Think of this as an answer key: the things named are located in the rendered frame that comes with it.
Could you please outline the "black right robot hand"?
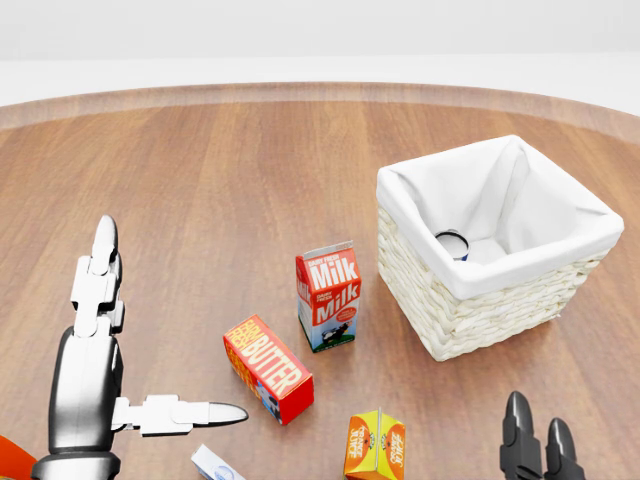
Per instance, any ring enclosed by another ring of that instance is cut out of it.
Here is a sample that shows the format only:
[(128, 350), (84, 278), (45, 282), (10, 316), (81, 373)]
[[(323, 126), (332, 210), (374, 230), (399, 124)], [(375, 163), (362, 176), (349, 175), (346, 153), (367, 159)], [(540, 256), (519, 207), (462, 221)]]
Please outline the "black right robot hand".
[(585, 480), (571, 431), (560, 418), (554, 418), (549, 425), (547, 471), (542, 473), (541, 447), (534, 435), (530, 406), (518, 391), (508, 398), (502, 437), (500, 469), (506, 480)]

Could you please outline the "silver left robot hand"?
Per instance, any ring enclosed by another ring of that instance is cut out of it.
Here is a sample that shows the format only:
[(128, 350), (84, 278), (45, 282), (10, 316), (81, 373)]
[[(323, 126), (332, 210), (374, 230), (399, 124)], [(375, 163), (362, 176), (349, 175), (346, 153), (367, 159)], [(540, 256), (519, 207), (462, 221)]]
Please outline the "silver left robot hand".
[(184, 435), (248, 419), (241, 407), (149, 395), (139, 406), (122, 396), (123, 359), (116, 336), (124, 322), (122, 261), (114, 219), (97, 226), (92, 252), (79, 258), (71, 293), (75, 322), (63, 334), (49, 411), (49, 450), (108, 451), (120, 430), (143, 436)]

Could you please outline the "white wicker basket with liner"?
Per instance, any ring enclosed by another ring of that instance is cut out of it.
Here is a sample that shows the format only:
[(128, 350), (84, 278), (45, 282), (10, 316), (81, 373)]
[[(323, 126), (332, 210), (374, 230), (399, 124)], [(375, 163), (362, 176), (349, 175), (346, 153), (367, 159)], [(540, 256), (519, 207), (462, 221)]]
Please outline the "white wicker basket with liner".
[[(515, 135), (383, 167), (376, 197), (380, 275), (438, 361), (558, 316), (624, 228)], [(436, 240), (449, 229), (466, 261)]]

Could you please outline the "red-orange curved object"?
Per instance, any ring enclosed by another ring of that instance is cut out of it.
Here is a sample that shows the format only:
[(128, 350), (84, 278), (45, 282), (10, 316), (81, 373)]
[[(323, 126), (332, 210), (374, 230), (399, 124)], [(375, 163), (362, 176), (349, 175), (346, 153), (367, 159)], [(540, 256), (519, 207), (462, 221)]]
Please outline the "red-orange curved object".
[(0, 435), (0, 480), (32, 480), (36, 462), (32, 455)]

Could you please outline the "white and blue box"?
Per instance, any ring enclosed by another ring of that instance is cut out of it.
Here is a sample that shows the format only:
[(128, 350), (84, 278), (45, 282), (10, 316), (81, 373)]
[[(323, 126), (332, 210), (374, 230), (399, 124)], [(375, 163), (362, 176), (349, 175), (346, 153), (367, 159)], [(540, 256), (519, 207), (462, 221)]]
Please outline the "white and blue box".
[(204, 444), (193, 453), (191, 460), (206, 480), (246, 480)]

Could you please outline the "orange juice carton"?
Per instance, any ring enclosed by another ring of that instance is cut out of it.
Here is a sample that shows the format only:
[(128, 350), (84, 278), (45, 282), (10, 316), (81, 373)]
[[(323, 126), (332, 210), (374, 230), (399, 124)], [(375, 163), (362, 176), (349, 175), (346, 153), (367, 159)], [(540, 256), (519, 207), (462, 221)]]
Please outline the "orange juice carton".
[(344, 480), (404, 480), (405, 425), (380, 409), (353, 415), (347, 435)]

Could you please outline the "red butter box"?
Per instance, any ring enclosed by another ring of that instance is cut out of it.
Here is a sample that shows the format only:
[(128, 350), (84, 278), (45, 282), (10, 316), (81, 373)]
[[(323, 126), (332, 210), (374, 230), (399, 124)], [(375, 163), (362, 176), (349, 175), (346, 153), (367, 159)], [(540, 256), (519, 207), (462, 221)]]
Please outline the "red butter box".
[(313, 375), (258, 315), (229, 330), (223, 342), (233, 369), (281, 425), (313, 403)]

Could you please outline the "tin can with silver rim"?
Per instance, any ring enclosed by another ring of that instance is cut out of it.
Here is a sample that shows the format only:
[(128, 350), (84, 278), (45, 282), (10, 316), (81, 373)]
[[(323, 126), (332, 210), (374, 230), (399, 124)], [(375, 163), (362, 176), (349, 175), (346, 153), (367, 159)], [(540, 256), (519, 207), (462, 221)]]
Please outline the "tin can with silver rim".
[(470, 244), (457, 230), (441, 231), (435, 235), (435, 238), (455, 261), (467, 260)]

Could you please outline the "red and white milk carton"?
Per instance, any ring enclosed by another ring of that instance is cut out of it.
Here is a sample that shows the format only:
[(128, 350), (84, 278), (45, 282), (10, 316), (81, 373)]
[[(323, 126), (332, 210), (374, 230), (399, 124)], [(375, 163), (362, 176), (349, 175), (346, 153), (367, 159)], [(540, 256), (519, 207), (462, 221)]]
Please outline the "red and white milk carton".
[(314, 352), (355, 339), (361, 276), (353, 242), (296, 257), (298, 318)]

